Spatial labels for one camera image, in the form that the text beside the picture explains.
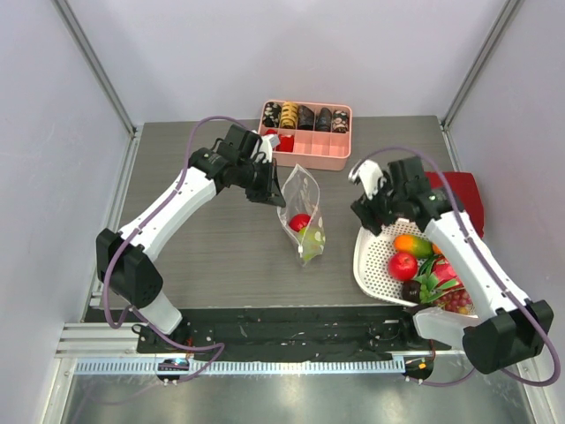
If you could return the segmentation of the clear polka dot zip bag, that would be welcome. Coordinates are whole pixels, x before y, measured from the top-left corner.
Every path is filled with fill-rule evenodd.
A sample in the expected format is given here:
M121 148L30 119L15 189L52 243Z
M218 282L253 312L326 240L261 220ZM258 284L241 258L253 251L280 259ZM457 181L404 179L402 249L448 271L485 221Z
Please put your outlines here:
M310 171L297 164L282 186L285 208L277 209L282 229L302 266L323 254L326 246L320 187Z

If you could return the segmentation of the red apple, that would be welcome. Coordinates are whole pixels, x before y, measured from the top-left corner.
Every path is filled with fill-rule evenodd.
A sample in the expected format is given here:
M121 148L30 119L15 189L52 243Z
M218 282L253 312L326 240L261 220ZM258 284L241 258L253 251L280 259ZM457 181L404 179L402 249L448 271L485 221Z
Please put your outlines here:
M412 254L398 252L388 261L388 273L396 280L409 281L418 273L418 261Z

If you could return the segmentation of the green pear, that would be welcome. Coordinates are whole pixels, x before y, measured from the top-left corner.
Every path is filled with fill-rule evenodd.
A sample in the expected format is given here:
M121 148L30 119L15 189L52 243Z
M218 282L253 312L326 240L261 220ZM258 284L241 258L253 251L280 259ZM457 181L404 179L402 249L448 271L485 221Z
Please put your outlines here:
M304 262L309 262L314 257L323 254L326 244L324 230L320 227L304 227L299 231L298 235L301 241L300 257Z

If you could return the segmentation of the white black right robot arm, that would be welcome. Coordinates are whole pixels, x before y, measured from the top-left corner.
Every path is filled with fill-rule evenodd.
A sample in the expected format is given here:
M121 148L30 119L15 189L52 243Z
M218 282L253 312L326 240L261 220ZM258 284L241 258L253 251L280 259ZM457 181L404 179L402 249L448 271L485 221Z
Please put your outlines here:
M433 187L423 164L414 155L388 164L383 170L366 157L350 171L349 180L363 187L351 208L363 232L378 236L398 220L408 220L434 243L453 267L458 281L470 294L473 316L435 307L430 299L410 309L398 336L403 345L417 349L429 339L464 351L484 375L505 370L534 358L544 349L561 364L548 338L554 318L544 300L532 301L502 269L478 237L469 215L453 194L443 173Z

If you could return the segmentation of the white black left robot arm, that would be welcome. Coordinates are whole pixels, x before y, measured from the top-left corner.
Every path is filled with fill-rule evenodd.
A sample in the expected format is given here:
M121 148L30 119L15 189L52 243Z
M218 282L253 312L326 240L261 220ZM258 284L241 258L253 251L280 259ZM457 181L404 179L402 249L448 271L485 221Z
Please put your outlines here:
M283 208L274 148L279 139L233 124L211 148L185 159L173 183L137 218L96 238L97 274L105 292L114 292L157 329L157 341L179 352L188 340L182 315L163 291L155 262L172 236L223 189L237 186L250 202Z

